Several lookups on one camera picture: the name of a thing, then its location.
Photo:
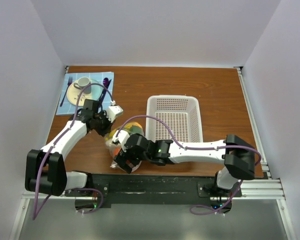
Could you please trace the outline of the white perforated plastic basket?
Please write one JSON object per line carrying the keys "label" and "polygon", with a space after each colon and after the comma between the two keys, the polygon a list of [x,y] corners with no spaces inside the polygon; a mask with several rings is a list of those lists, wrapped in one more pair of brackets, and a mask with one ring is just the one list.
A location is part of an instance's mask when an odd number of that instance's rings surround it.
{"label": "white perforated plastic basket", "polygon": [[163,121],[178,142],[204,141],[200,105],[186,95],[153,95],[147,100],[146,115]]}

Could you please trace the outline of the orange fake pumpkin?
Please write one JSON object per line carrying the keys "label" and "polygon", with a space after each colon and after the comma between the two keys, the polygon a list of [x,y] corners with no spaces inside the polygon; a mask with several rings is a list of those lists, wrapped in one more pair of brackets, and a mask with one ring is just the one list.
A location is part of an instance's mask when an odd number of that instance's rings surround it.
{"label": "orange fake pumpkin", "polygon": [[119,154],[119,152],[121,151],[121,148],[115,148],[114,150],[113,150],[113,156],[115,157],[115,156],[117,156],[118,154]]}

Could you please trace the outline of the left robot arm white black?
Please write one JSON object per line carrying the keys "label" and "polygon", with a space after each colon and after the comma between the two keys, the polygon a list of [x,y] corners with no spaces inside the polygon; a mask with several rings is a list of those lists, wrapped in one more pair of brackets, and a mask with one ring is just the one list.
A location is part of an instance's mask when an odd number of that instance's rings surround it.
{"label": "left robot arm white black", "polygon": [[64,191],[76,189],[82,196],[89,196],[94,184],[89,174],[66,171],[65,160],[74,146],[90,131],[100,136],[110,133],[117,114],[122,110],[116,102],[99,111],[97,100],[86,99],[81,109],[69,118],[62,131],[41,149],[32,149],[26,157],[25,189],[30,192],[60,196]]}

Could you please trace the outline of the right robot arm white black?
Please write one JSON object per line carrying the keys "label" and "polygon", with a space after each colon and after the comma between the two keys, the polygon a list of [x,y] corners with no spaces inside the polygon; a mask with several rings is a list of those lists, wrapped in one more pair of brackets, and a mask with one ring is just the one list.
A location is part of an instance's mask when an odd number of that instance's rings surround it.
{"label": "right robot arm white black", "polygon": [[239,180],[255,178],[255,149],[236,135],[213,142],[177,142],[171,139],[152,141],[145,136],[117,131],[112,144],[120,151],[114,157],[118,167],[128,174],[143,161],[157,166],[188,162],[215,163],[223,169],[215,175],[209,187],[220,197],[225,196]]}

